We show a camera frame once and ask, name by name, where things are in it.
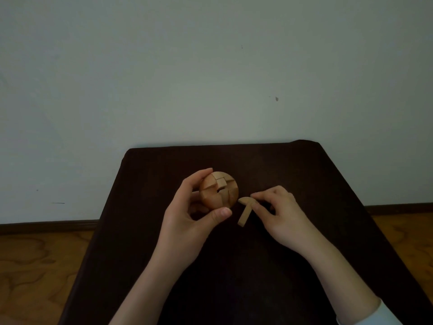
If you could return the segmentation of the person's left hand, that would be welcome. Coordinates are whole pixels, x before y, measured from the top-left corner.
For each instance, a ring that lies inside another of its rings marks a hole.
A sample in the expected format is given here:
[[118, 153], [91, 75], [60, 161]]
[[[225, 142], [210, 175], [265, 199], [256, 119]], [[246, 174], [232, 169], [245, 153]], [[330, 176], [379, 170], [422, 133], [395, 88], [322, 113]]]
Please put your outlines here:
[[195, 261], [209, 235], [198, 230], [198, 220], [191, 218], [192, 211], [203, 209], [196, 202], [199, 193], [193, 190], [213, 168], [202, 169], [185, 178], [167, 207], [159, 239], [152, 256], [161, 256], [181, 262]]

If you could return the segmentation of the person's right hand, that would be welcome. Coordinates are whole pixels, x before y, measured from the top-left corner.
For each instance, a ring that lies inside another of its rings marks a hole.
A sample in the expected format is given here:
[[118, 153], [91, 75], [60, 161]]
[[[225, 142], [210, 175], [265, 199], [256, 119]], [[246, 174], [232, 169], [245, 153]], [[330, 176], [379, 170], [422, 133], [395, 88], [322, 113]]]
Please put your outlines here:
[[275, 215], [272, 228], [266, 230], [281, 245], [307, 257], [329, 244], [302, 211], [294, 195], [284, 187], [279, 185], [255, 192], [251, 197]]

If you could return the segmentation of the curved wooden puzzle piece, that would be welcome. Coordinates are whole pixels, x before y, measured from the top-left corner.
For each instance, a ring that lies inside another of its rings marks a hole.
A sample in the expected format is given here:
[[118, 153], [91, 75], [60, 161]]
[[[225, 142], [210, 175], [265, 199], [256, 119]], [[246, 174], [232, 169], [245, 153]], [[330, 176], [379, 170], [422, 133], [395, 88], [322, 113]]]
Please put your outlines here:
[[242, 205], [245, 206], [239, 220], [238, 220], [238, 225], [241, 227], [244, 227], [251, 212], [252, 212], [252, 205], [254, 203], [257, 203], [256, 199], [252, 198], [252, 197], [241, 197], [238, 199], [238, 202], [241, 203]]

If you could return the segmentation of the round wooden ball puzzle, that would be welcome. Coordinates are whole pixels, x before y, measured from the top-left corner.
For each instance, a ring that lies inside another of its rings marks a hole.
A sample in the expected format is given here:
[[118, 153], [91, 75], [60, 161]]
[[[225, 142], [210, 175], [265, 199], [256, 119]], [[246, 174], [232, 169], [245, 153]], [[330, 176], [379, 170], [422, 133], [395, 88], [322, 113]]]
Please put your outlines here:
[[235, 179], [224, 172], [212, 172], [199, 185], [201, 202], [209, 210], [231, 208], [239, 198], [239, 187]]

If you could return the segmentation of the person's right forearm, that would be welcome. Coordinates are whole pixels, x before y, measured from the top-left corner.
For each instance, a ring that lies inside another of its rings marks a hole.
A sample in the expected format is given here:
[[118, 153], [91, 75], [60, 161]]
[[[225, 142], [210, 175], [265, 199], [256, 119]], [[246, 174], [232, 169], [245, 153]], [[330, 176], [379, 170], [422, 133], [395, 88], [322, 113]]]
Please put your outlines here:
[[380, 299], [325, 237], [302, 245], [298, 253], [315, 271], [342, 325], [354, 325], [379, 308]]

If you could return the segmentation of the person's left forearm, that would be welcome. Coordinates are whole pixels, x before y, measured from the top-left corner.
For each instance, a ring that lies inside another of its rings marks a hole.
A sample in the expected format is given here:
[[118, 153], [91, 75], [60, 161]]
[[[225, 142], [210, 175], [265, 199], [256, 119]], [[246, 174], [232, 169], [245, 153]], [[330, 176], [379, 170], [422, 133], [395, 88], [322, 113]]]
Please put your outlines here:
[[109, 325], [157, 325], [173, 285], [190, 264], [152, 256]]

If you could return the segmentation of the dark brown table cloth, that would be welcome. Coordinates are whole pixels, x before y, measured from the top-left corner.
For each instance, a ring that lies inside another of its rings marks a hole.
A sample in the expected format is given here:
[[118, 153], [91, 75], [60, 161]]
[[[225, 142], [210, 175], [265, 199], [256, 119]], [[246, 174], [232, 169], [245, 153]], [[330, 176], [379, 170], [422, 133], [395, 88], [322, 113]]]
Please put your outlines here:
[[[405, 325], [433, 325], [433, 305], [318, 142], [129, 149], [59, 325], [107, 325], [146, 267], [181, 181], [212, 167], [240, 196], [281, 185]], [[335, 313], [308, 262], [243, 210], [209, 235], [174, 285], [161, 325], [331, 325]]]

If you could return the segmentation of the white sleeve cuff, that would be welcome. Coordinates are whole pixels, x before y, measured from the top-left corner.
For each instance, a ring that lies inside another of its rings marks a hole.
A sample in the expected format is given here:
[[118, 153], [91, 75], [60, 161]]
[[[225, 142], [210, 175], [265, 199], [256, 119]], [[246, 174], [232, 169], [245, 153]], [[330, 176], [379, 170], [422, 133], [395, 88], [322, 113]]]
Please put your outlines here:
[[326, 295], [340, 325], [402, 325], [384, 302], [361, 280], [351, 267], [341, 283], [331, 280]]

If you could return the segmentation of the dark wooden baseboard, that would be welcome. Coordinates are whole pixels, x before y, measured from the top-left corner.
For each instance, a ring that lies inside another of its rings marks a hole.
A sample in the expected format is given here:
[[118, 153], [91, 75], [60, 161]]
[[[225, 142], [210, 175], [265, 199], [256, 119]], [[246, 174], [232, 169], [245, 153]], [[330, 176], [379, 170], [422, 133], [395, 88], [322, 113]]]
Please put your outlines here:
[[[386, 204], [365, 206], [367, 213], [371, 216], [385, 216], [393, 214], [420, 214], [432, 213], [433, 202], [409, 203], [409, 204]], [[90, 231], [96, 229], [98, 219], [78, 221], [49, 221], [0, 224], [0, 236], [15, 234], [37, 234], [50, 232]]]

